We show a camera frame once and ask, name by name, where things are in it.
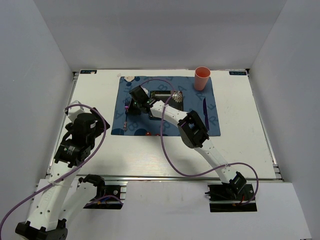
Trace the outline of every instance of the knife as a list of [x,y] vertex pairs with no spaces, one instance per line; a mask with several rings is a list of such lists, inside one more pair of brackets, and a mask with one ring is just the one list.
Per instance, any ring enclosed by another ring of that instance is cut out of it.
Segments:
[[208,120],[208,112],[207,112],[207,101],[206,101],[206,98],[203,99],[203,114],[204,114],[205,128],[209,131],[209,120]]

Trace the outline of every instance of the fork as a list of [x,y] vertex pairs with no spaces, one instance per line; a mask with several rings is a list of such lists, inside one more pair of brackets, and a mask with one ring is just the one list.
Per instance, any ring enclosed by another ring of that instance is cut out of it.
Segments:
[[128,130],[127,127],[127,119],[128,119],[128,108],[130,106],[130,97],[127,97],[124,101],[124,113],[125,113],[125,121],[123,125],[123,131],[126,132]]

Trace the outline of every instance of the cable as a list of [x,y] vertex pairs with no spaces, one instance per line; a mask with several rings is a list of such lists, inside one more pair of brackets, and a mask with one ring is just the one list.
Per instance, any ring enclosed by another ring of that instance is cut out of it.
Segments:
[[110,197],[106,197],[106,198],[100,200],[100,204],[102,204],[103,202],[106,202],[109,198],[110,198]]
[[95,199],[95,200],[87,203],[84,207],[88,207],[88,206],[90,206],[90,205],[92,205],[92,204],[94,204],[94,203],[96,203],[96,202],[99,202],[99,201],[102,200],[102,199],[105,199],[105,198],[107,198],[107,199],[113,198],[113,199],[117,200],[121,205],[123,205],[123,202],[122,202],[119,198],[117,198],[116,196],[106,195],[106,196],[99,197],[98,199]]
[[234,204],[232,204],[232,206],[234,206],[234,207],[236,207],[236,206],[241,206],[241,204],[243,203],[244,200],[245,200],[245,195],[243,194],[241,201],[240,201],[239,203],[234,203]]
[[[195,177],[200,177],[200,176],[203,176],[205,174],[208,174],[212,171],[215,171],[217,169],[220,169],[220,168],[225,168],[226,165],[220,165],[220,166],[216,166],[208,171],[205,171],[205,172],[202,172],[202,173],[198,173],[198,174],[192,174],[192,175],[188,175],[188,174],[184,174],[183,172],[179,171],[175,166],[174,164],[171,162],[171,160],[169,159],[169,156],[166,152],[166,148],[165,148],[165,143],[164,143],[164,136],[163,136],[163,130],[164,130],[164,122],[165,122],[165,111],[166,111],[166,105],[168,104],[168,102],[170,101],[170,99],[172,98],[172,96],[174,95],[175,93],[175,88],[174,86],[168,82],[167,80],[162,80],[162,79],[149,79],[147,81],[145,81],[144,83],[141,84],[141,86],[147,82],[150,82],[150,81],[162,81],[162,82],[166,82],[167,84],[169,84],[171,87],[172,87],[172,93],[170,95],[170,97],[168,97],[168,99],[165,101],[164,103],[164,107],[163,107],[163,111],[162,111],[162,115],[161,115],[161,125],[160,125],[160,140],[161,140],[161,146],[162,146],[162,151],[163,151],[163,154],[166,158],[166,160],[168,161],[168,163],[170,164],[170,166],[178,173],[180,174],[181,176],[184,176],[184,177],[187,177],[187,178],[195,178]],[[249,167],[254,175],[255,175],[255,179],[256,179],[256,188],[255,188],[255,192],[253,194],[253,196],[246,202],[244,203],[241,203],[241,206],[243,205],[247,205],[248,203],[250,203],[255,197],[256,197],[256,194],[258,192],[258,188],[259,188],[259,178],[258,178],[258,174],[256,172],[256,170],[250,166],[249,164],[246,164],[244,162],[234,162],[234,163],[229,163],[227,164],[228,166],[232,166],[232,165],[245,165],[247,167]]]
[[[62,181],[63,179],[67,178],[68,176],[70,176],[71,174],[73,174],[75,171],[79,170],[83,165],[85,165],[96,153],[97,151],[99,150],[99,148],[101,147],[102,143],[104,142],[105,138],[106,138],[106,134],[107,134],[107,125],[106,125],[106,122],[105,122],[105,119],[104,117],[97,111],[95,110],[94,108],[88,106],[88,105],[84,105],[84,104],[81,104],[81,103],[77,103],[77,104],[72,104],[72,105],[69,105],[65,108],[65,110],[68,110],[72,107],[85,107],[87,109],[90,109],[92,110],[93,112],[95,112],[101,119],[102,119],[102,122],[103,122],[103,136],[102,136],[102,139],[101,141],[99,142],[98,146],[96,147],[96,149],[93,151],[93,153],[87,157],[87,159],[85,161],[83,161],[83,163],[81,163],[78,167],[74,168],[73,170],[71,170],[70,172],[62,175],[60,178],[58,178],[57,180],[54,181],[54,183],[59,183],[60,181]],[[32,199],[34,196],[42,193],[43,191],[51,188],[54,184],[53,183],[50,183],[48,184],[47,186],[41,188],[40,190],[36,191],[35,193],[31,194],[30,196],[26,197],[25,199],[23,199],[21,202],[19,202],[17,205],[15,205],[13,208],[11,208],[7,214],[3,217],[1,223],[0,223],[0,240],[2,240],[1,238],[1,233],[2,233],[2,228],[5,224],[5,221],[7,220],[7,218],[10,216],[10,214],[16,210],[18,207],[20,207],[22,204],[24,204],[25,202],[27,202],[28,200]]]

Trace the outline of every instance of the label sticker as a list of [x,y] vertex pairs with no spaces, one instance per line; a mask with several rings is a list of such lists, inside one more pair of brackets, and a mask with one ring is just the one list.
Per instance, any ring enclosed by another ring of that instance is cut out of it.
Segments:
[[80,74],[97,74],[97,70],[81,70]]
[[245,71],[229,71],[229,75],[245,76],[247,73]]

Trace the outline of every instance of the white robotic arm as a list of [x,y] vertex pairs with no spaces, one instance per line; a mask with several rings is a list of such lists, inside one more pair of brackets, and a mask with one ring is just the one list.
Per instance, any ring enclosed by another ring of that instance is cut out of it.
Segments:
[[[104,196],[104,179],[89,174],[81,180],[77,191],[65,202],[69,188],[80,169],[59,182],[57,180],[78,168],[94,148],[95,138],[104,131],[104,119],[94,111],[85,113],[82,107],[74,106],[69,108],[66,114],[71,123],[65,126],[67,133],[54,156],[48,180],[53,186],[42,193],[36,210],[30,214],[26,222],[20,222],[15,229],[15,232],[24,239],[66,239],[68,234],[66,225],[70,224],[91,199]],[[105,126],[106,129],[110,127],[107,122]]]
[[[165,103],[163,101],[156,101],[150,108],[152,115],[154,117],[161,118],[164,106]],[[176,127],[178,127],[179,121],[183,120],[187,116],[188,113],[185,111],[179,111],[171,106],[165,107],[164,120]],[[215,148],[213,142],[209,138],[202,143],[202,147],[195,147],[194,150],[201,154],[213,168],[226,165],[226,167],[216,170],[216,173],[223,183],[228,184],[230,180],[233,180],[237,176],[237,171],[232,166],[228,166],[228,162]]]
[[184,144],[201,154],[213,168],[225,165],[216,172],[226,186],[227,192],[234,196],[241,192],[247,183],[246,179],[240,172],[228,165],[228,162],[215,148],[205,125],[195,111],[185,112],[165,106],[163,101],[149,97],[141,86],[133,88],[129,93],[134,100],[134,104],[130,105],[153,117],[162,118],[165,107],[163,119],[178,127]]

